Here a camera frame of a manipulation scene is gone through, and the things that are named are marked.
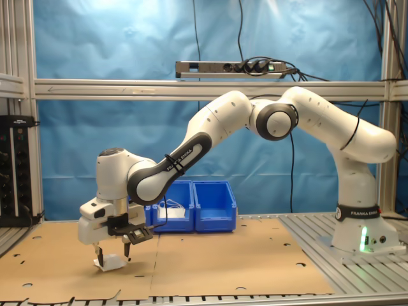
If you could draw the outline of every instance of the blue storage box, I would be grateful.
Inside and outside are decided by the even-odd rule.
[[[193,198],[193,184],[189,180],[175,181],[166,192],[167,203],[173,200],[181,204],[186,213],[184,218],[168,218],[167,224],[160,226],[154,230],[155,233],[166,232],[190,232],[194,230],[194,198]],[[166,218],[158,218],[159,210],[158,204],[152,206],[152,223],[153,225],[164,224]]]
[[[152,210],[151,206],[145,206],[145,217],[146,217],[146,225],[152,225]]]
[[[193,182],[196,231],[233,231],[237,226],[237,203],[227,181]]]

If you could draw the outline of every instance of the cardboard surface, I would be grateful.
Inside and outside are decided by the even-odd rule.
[[[234,233],[159,239],[151,296],[307,293],[334,291],[276,219],[241,220]]]
[[[77,232],[77,223],[45,223],[0,259],[0,300],[29,298],[31,303],[62,303],[73,296],[77,300],[105,300],[119,290],[119,298],[149,297],[158,237],[132,246],[132,260],[126,267],[102,272],[94,266],[93,247],[80,243]],[[101,242],[100,246],[105,255],[116,253],[126,260],[120,239]]]
[[[334,293],[276,219],[239,221],[228,234],[155,236],[131,247],[125,267],[108,272],[93,265],[94,249],[78,241],[77,231],[77,223],[45,223],[4,255],[0,301],[107,300],[119,290],[118,300]],[[103,241],[101,247],[104,255],[126,260],[120,239]]]

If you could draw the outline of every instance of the blue backdrop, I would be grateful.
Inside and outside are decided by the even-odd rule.
[[[363,1],[243,0],[244,57],[270,56],[329,80],[379,80],[374,23]],[[238,0],[197,0],[202,61],[238,61]],[[192,0],[34,0],[38,78],[174,80],[196,61]],[[95,162],[109,147],[156,161],[184,138],[194,101],[39,101],[46,217],[78,219],[96,194]],[[343,106],[348,112],[358,108]],[[362,117],[378,122],[378,107]],[[337,173],[325,144],[295,141],[295,212],[333,211]],[[290,139],[238,131],[184,179],[229,180],[241,214],[289,212]]]

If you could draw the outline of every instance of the black control panel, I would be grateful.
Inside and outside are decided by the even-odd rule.
[[[10,128],[0,127],[0,214],[15,216]]]
[[[30,214],[33,214],[30,159],[28,149],[28,127],[14,127],[13,138],[17,183],[17,203],[19,207],[18,214],[25,216],[27,214],[22,210],[24,206],[29,209]]]
[[[38,125],[32,117],[0,116],[0,227],[36,224],[33,215],[29,129]]]

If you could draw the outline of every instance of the metal table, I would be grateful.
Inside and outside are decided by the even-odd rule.
[[[164,296],[148,300],[118,302],[111,300],[72,300],[67,306],[114,305],[408,305],[408,256],[381,256],[354,259],[340,264],[319,241],[334,232],[333,213],[240,215],[241,219],[278,218],[294,236],[303,251],[336,291],[334,295],[271,296]],[[408,222],[389,220],[401,235],[408,234]],[[25,229],[0,228],[0,252],[11,245]],[[0,306],[24,306],[29,301],[2,303]]]

